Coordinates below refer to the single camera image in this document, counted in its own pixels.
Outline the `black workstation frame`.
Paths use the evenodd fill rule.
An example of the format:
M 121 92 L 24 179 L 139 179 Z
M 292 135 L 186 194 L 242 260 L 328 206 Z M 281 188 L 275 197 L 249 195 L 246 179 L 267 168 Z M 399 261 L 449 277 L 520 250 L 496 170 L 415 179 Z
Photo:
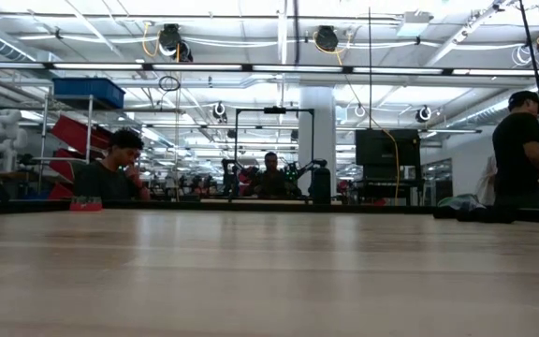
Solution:
M 260 109 L 260 108 L 236 109 L 236 120 L 235 120 L 235 125 L 234 125 L 234 128 L 233 128 L 234 133 L 235 133 L 235 135 L 234 135 L 234 158 L 233 159 L 238 160 L 238 161 L 239 161 L 239 159 L 238 159 L 239 152 L 241 151 L 241 147 L 239 145 L 240 116 L 244 112 L 263 112 L 264 114 L 284 115 L 284 114 L 287 114 L 288 112 L 295 112 L 296 114 L 299 114 L 300 112 L 302 112 L 302 109 L 281 108 L 281 107 L 277 107 L 277 106 L 263 108 L 263 109 Z M 263 150 L 263 153 L 265 155 L 268 152 L 272 152 L 272 150 Z M 287 166 L 286 166 L 286 170 L 281 170 L 281 172 L 285 175 L 285 178 L 286 178 L 286 180 L 288 182 L 290 182 L 294 186 L 296 186 L 296 188 L 298 189 L 299 195 L 297 197 L 293 197 L 293 198 L 266 198 L 266 199 L 285 199 L 285 200 L 289 200 L 289 199 L 294 199 L 294 200 L 307 199 L 307 197 L 303 196 L 300 188 L 297 187 L 297 182 L 294 180 L 295 175 L 296 175 L 296 173 L 294 171 L 294 168 L 296 166 L 297 166 L 296 162 L 288 163 Z M 248 198 L 248 197 L 258 198 L 258 196 L 254 194 L 254 187 L 255 187 L 256 182 L 260 178 L 261 173 L 264 172 L 265 170 L 259 170 L 256 167 L 248 167 L 248 168 L 252 168 L 251 169 L 252 174 L 250 176 L 251 181 L 248 183 L 248 188 L 247 188 L 247 190 L 245 192 L 245 197 L 246 198 Z

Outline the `person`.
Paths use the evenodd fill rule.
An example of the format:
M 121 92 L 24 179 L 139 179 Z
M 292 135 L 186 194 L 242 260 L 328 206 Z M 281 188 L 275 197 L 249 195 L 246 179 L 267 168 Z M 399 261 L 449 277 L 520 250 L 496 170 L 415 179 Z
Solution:
M 477 196 L 478 201 L 483 205 L 492 206 L 494 204 L 496 172 L 496 159 L 494 155 L 491 155 L 480 173 L 475 189 L 475 195 Z
M 107 155 L 76 174 L 73 196 L 102 201 L 150 200 L 150 191 L 136 166 L 142 149 L 143 141 L 136 132 L 126 128 L 114 132 Z
M 508 109 L 492 134 L 495 205 L 539 210 L 539 96 L 516 92 Z
M 293 198 L 299 195 L 298 189 L 288 182 L 278 169 L 278 156 L 274 152 L 264 157 L 266 170 L 261 173 L 255 184 L 254 194 L 259 198 Z

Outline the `blue plastic bin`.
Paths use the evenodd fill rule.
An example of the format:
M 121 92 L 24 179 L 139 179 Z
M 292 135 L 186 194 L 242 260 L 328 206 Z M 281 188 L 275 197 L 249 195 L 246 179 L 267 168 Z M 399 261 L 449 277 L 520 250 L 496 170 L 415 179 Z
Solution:
M 125 91 L 104 78 L 57 78 L 52 80 L 53 98 L 74 109 L 117 110 L 124 107 Z

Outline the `white column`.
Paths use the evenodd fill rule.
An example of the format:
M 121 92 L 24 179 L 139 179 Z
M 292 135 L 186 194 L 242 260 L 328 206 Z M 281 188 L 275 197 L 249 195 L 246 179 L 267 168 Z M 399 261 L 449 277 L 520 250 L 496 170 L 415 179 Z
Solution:
M 325 159 L 330 171 L 330 194 L 336 195 L 336 120 L 333 88 L 303 86 L 299 89 L 298 161 Z

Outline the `metal shelf rack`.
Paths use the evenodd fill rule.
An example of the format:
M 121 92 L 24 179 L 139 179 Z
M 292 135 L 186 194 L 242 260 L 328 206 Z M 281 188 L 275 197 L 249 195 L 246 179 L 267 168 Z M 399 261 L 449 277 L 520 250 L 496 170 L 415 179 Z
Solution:
M 87 109 L 87 135 L 86 135 L 86 146 L 85 146 L 85 156 L 84 159 L 79 158 L 58 158 L 58 157 L 46 157 L 45 156 L 45 146 L 47 141 L 48 133 L 48 121 L 49 121 L 49 110 L 55 106 L 55 103 L 58 99 L 62 100 L 87 100 L 88 109 Z M 116 113 L 121 117 L 125 117 L 124 109 L 114 108 L 110 105 L 107 105 L 105 102 L 99 99 L 95 99 L 93 95 L 89 96 L 80 96 L 80 95 L 54 95 L 46 94 L 45 100 L 42 107 L 42 122 L 41 132 L 40 132 L 40 157 L 35 157 L 35 160 L 38 163 L 38 180 L 37 180 L 37 192 L 40 193 L 43 187 L 43 172 L 46 163 L 52 161 L 67 161 L 67 162 L 83 162 L 89 164 L 91 161 L 91 141 L 92 141 L 92 130 L 93 130 L 93 114 L 95 111 Z

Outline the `black monitor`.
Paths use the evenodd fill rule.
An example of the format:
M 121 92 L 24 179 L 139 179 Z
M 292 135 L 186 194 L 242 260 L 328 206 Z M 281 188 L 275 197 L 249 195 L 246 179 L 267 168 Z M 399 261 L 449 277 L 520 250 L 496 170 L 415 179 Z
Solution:
M 420 165 L 420 137 L 414 129 L 356 130 L 355 149 L 361 166 Z

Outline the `black monitor cart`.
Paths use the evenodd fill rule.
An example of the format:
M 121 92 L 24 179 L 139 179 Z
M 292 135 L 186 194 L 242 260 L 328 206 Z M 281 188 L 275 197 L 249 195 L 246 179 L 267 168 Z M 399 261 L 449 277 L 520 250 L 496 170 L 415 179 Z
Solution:
M 359 203 L 388 206 L 418 206 L 422 202 L 425 179 L 420 167 L 401 166 L 398 171 L 386 166 L 364 166 L 353 180 Z

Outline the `small red object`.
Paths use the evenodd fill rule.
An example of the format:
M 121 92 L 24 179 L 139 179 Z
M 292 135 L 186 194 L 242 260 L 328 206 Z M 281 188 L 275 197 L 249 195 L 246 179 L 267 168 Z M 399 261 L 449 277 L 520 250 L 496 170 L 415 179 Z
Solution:
M 102 209 L 102 200 L 99 197 L 73 197 L 69 205 L 72 212 L 99 212 Z

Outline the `red storage bin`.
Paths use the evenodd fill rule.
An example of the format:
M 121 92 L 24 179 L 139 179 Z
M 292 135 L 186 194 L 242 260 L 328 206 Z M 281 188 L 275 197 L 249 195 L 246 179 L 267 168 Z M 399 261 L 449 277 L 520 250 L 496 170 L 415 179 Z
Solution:
M 81 154 L 86 154 L 88 135 L 91 135 L 90 148 L 96 150 L 106 150 L 112 135 L 104 127 L 93 125 L 88 128 L 88 125 L 65 116 L 58 119 L 51 133 Z
M 74 182 L 74 159 L 77 159 L 74 152 L 65 150 L 65 149 L 59 149 L 56 150 L 53 153 L 54 158 L 53 161 L 49 163 L 50 168 L 59 173 L 63 178 L 65 178 L 68 182 L 73 183 Z
M 72 199 L 72 197 L 72 183 L 55 183 L 49 194 L 49 199 L 51 200 Z

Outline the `white ceiling box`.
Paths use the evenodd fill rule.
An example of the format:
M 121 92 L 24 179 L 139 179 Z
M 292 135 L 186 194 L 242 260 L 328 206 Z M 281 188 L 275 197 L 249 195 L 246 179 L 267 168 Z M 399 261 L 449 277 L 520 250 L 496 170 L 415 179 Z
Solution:
M 428 12 L 409 11 L 402 16 L 401 22 L 397 26 L 398 37 L 417 37 L 430 25 L 433 16 Z

